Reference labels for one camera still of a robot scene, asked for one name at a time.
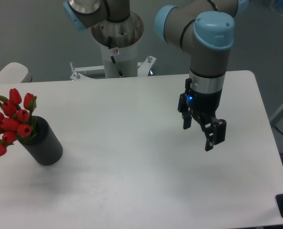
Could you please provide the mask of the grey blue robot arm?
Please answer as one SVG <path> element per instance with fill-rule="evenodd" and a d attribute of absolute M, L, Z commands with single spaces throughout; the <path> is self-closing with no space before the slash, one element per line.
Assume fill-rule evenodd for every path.
<path fill-rule="evenodd" d="M 248 5 L 246 0 L 195 0 L 182 8 L 166 5 L 154 20 L 156 34 L 191 57 L 178 111 L 184 129 L 190 128 L 192 120 L 201 126 L 206 151 L 225 140 L 227 123 L 215 112 L 234 41 L 234 17 Z M 101 46 L 107 78 L 137 76 L 136 45 L 144 24 L 128 0 L 67 0 L 63 7 L 74 26 L 90 29 Z"/>

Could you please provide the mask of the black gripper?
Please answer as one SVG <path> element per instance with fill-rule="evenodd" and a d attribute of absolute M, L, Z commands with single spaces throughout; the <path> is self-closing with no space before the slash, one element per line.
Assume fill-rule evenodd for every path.
<path fill-rule="evenodd" d="M 215 112 L 219 106 L 221 91 L 205 94 L 191 88 L 192 79 L 185 80 L 185 92 L 180 94 L 178 112 L 182 114 L 183 129 L 191 127 L 192 118 L 200 123 L 205 134 L 205 151 L 225 140 L 227 122 L 216 118 Z"/>

